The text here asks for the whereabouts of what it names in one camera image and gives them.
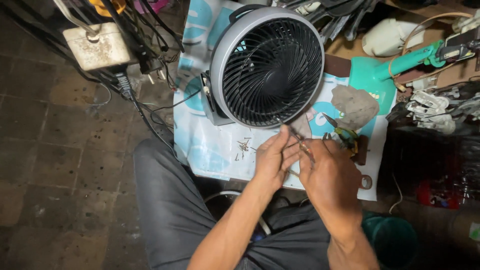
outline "yellow cable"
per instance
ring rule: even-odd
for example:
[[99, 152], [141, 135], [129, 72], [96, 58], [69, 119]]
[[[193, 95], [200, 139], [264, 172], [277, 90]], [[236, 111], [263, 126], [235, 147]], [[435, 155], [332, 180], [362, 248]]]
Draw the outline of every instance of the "yellow cable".
[[[403, 56], [406, 54], [407, 52], [407, 44], [408, 42], [411, 40], [411, 38], [415, 35], [415, 30], [417, 30], [417, 28], [419, 28], [421, 25], [425, 24], [426, 22], [429, 22], [431, 20], [434, 20], [434, 19], [437, 19], [437, 18], [441, 18], [441, 17], [451, 17], [451, 16], [456, 16], [456, 17], [466, 17], [466, 18], [471, 18], [473, 17], [473, 15], [471, 14], [468, 14], [468, 13], [463, 13], [463, 12], [448, 12], [448, 13], [443, 13], [443, 14], [439, 14], [439, 15], [436, 15], [436, 16], [433, 16], [433, 17], [430, 17], [428, 19], [426, 19], [425, 21], [419, 23], [413, 30], [412, 32], [410, 33], [410, 35], [408, 35], [408, 37], [405, 39], [405, 43], [404, 43], [404, 46], [403, 46], [403, 50], [402, 50], [402, 53], [400, 54], [400, 56]], [[434, 72], [431, 72], [429, 74], [425, 74], [425, 75], [422, 75], [418, 78], [415, 78], [413, 80], [408, 80], [408, 81], [404, 81], [404, 82], [397, 82], [396, 79], [400, 76], [401, 73], [397, 74], [397, 75], [393, 75], [392, 74], [392, 71], [391, 71], [391, 67], [392, 67], [392, 62], [393, 60], [395, 60], [395, 58], [397, 57], [394, 57], [392, 60], [390, 60], [390, 63], [388, 65], [388, 73], [390, 74], [390, 76], [393, 78], [393, 82], [395, 84], [395, 86], [402, 92], [404, 92], [406, 89], [405, 87], [403, 86], [404, 84], [406, 83], [409, 83], [409, 82], [413, 82], [413, 81], [416, 81], [416, 80], [420, 80], [420, 79], [423, 79], [423, 78], [427, 78], [427, 77], [430, 77], [432, 75], [435, 75], [439, 72], [442, 72], [444, 70], [446, 70], [447, 68], [453, 66], [455, 63], [451, 63], [449, 65], [446, 65], [445, 67], [441, 68], [441, 69], [438, 69]]]

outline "tiled floor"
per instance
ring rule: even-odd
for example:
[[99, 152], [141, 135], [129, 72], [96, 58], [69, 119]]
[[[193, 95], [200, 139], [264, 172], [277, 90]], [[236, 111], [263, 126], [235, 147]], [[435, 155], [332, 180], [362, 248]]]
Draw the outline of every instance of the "tiled floor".
[[[180, 34], [181, 12], [160, 14]], [[89, 106], [108, 98], [102, 86], [3, 16], [0, 24], [0, 270], [148, 269], [132, 152], [150, 132], [116, 94]], [[143, 84], [139, 99], [172, 98], [158, 82]], [[171, 122], [173, 112], [162, 116]]]

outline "teal object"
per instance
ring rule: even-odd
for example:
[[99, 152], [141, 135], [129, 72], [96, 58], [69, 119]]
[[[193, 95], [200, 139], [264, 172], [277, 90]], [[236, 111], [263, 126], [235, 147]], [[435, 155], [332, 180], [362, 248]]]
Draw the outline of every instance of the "teal object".
[[404, 219], [364, 214], [362, 229], [384, 270], [406, 269], [417, 255], [417, 234]]
[[[425, 63], [425, 60], [429, 57], [429, 64], [435, 67], [438, 67], [437, 65], [440, 64], [441, 66], [444, 65], [444, 61], [443, 64], [435, 61], [435, 52], [438, 50], [440, 42], [443, 43], [443, 41], [439, 40], [426, 47], [395, 58], [391, 65], [392, 74], [396, 75]], [[348, 84], [356, 89], [365, 89], [369, 93], [379, 95], [377, 99], [380, 104], [378, 115], [388, 114], [396, 94], [396, 86], [388, 72], [390, 61], [382, 63], [370, 57], [353, 57], [351, 62], [352, 67]]]

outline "teal fan stand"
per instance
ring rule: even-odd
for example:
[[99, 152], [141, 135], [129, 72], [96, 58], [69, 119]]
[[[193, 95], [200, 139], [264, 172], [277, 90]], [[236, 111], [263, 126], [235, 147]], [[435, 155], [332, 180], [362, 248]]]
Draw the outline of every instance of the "teal fan stand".
[[[393, 75], [409, 70], [420, 64], [442, 67], [445, 61], [438, 61], [435, 53], [443, 44], [438, 40], [421, 49], [415, 50], [393, 60], [391, 72]], [[365, 89], [369, 93], [379, 95], [378, 115], [388, 114], [396, 93], [396, 86], [388, 72], [390, 61], [382, 63], [370, 57], [353, 57], [348, 84], [356, 89]]]

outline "black pants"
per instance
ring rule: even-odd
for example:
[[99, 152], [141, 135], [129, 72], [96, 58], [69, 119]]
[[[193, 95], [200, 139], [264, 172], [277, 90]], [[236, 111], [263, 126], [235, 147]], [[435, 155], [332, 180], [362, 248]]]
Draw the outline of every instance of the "black pants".
[[[186, 269], [216, 221], [191, 177], [160, 141], [141, 142], [134, 167], [151, 269]], [[236, 269], [328, 269], [330, 234], [310, 204], [282, 209], [266, 221], [277, 233], [251, 243]]]

